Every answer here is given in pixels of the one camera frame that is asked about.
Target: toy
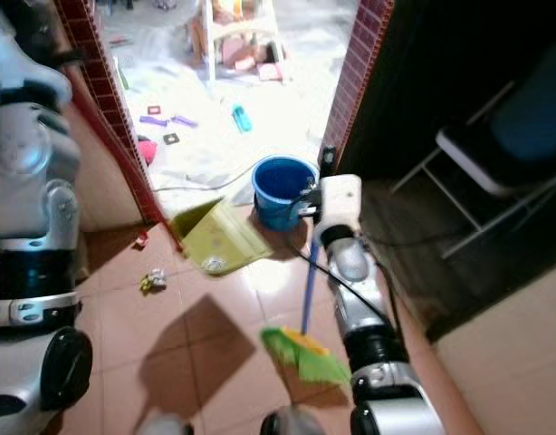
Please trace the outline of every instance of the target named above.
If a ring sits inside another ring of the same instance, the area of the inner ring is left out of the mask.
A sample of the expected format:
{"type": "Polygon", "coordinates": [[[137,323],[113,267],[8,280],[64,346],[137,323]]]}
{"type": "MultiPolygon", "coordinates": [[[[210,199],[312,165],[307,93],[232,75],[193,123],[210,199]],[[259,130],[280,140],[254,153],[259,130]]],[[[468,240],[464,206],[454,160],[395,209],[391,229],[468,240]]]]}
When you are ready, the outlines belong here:
{"type": "Polygon", "coordinates": [[[157,9],[163,9],[164,11],[168,11],[169,9],[173,9],[177,7],[177,0],[153,0],[153,5],[157,9]]]}
{"type": "Polygon", "coordinates": [[[163,269],[153,269],[143,276],[139,283],[139,290],[144,296],[164,291],[167,288],[166,274],[163,269]]]}
{"type": "Polygon", "coordinates": [[[172,122],[175,122],[176,124],[184,124],[184,125],[187,125],[188,127],[191,127],[191,128],[197,127],[197,122],[189,120],[185,116],[176,115],[176,116],[171,117],[170,120],[172,122]]]}
{"type": "Polygon", "coordinates": [[[258,65],[258,75],[262,82],[283,79],[282,69],[278,63],[261,63],[258,65]]]}
{"type": "Polygon", "coordinates": [[[170,133],[170,134],[166,134],[163,137],[163,141],[166,142],[166,145],[173,145],[174,143],[179,142],[179,137],[177,136],[176,133],[170,133]]]}
{"type": "Polygon", "coordinates": [[[133,41],[124,36],[117,36],[109,41],[110,48],[123,47],[125,45],[133,45],[133,41]]]}
{"type": "Polygon", "coordinates": [[[252,131],[252,122],[250,121],[250,117],[246,114],[244,107],[240,104],[236,104],[234,106],[232,109],[232,116],[234,117],[235,125],[241,133],[252,131]]]}
{"type": "Polygon", "coordinates": [[[167,121],[158,120],[157,118],[153,118],[152,116],[140,116],[139,122],[145,122],[146,124],[160,125],[161,127],[168,126],[167,121]]]}
{"type": "Polygon", "coordinates": [[[161,114],[161,106],[148,106],[148,115],[161,114]]]}
{"type": "Polygon", "coordinates": [[[151,140],[141,140],[139,142],[139,152],[149,166],[158,152],[158,144],[151,140]]]}
{"type": "Polygon", "coordinates": [[[147,231],[141,231],[137,236],[137,238],[135,239],[135,243],[133,244],[133,247],[141,251],[143,250],[144,247],[148,245],[148,243],[149,243],[149,235],[147,231]]]}

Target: dark chair seat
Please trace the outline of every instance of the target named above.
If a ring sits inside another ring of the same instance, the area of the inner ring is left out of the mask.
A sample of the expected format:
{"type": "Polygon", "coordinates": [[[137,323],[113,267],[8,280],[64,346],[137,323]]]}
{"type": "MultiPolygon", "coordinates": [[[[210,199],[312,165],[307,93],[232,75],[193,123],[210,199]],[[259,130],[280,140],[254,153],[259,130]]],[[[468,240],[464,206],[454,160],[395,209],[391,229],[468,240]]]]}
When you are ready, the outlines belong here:
{"type": "Polygon", "coordinates": [[[485,191],[505,196],[551,179],[556,175],[556,156],[526,161],[507,153],[489,125],[449,125],[436,137],[439,147],[485,191]]]}

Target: tiled floor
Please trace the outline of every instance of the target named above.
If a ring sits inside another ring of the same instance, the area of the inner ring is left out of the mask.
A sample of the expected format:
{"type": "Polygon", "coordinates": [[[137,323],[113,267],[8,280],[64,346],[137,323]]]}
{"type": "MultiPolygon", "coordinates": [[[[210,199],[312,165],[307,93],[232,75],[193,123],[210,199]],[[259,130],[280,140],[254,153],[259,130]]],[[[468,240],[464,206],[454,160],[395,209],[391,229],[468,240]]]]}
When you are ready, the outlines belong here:
{"type": "MultiPolygon", "coordinates": [[[[91,253],[106,260],[116,237],[98,238],[91,253]]],[[[302,384],[274,365],[258,338],[267,324],[299,327],[303,261],[278,246],[275,259],[215,279],[174,251],[166,230],[153,227],[143,251],[126,247],[80,286],[79,326],[93,342],[94,374],[85,397],[56,421],[60,433],[133,434],[147,419],[175,412],[192,422],[196,434],[249,435],[258,433],[266,413],[292,402],[311,410],[327,433],[350,433],[349,389],[302,384]],[[168,289],[144,297],[136,283],[154,266],[166,269],[168,289]]],[[[403,318],[413,364],[448,433],[480,434],[405,311],[403,318]]],[[[323,277],[317,280],[311,332],[345,358],[323,277]]]]}

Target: blue bucket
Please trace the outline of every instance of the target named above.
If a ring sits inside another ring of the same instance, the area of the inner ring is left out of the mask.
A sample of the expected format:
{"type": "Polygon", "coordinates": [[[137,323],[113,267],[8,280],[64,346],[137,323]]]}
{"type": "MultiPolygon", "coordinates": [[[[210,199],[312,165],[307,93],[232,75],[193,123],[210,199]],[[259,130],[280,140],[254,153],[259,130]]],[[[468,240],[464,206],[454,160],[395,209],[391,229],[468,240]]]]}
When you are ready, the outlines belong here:
{"type": "Polygon", "coordinates": [[[288,231],[298,225],[298,210],[286,209],[293,199],[308,187],[308,179],[317,180],[318,170],[309,162],[295,157],[271,156],[261,160],[254,168],[254,206],[260,222],[274,231],[288,231]]]}

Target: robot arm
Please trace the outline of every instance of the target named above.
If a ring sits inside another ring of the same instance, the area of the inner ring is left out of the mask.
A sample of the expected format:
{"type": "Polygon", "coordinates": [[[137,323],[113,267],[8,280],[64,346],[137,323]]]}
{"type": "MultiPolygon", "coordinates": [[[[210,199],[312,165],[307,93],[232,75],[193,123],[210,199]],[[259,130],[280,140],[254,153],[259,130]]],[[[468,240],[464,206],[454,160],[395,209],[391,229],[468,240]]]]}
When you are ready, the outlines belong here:
{"type": "Polygon", "coordinates": [[[352,371],[356,408],[351,416],[351,432],[445,435],[441,420],[408,362],[402,338],[389,324],[387,305],[376,279],[382,269],[358,239],[360,201],[357,176],[322,179],[321,221],[314,233],[327,252],[329,270],[344,284],[330,280],[337,323],[352,371]],[[386,318],[377,315],[349,287],[386,318]]]}

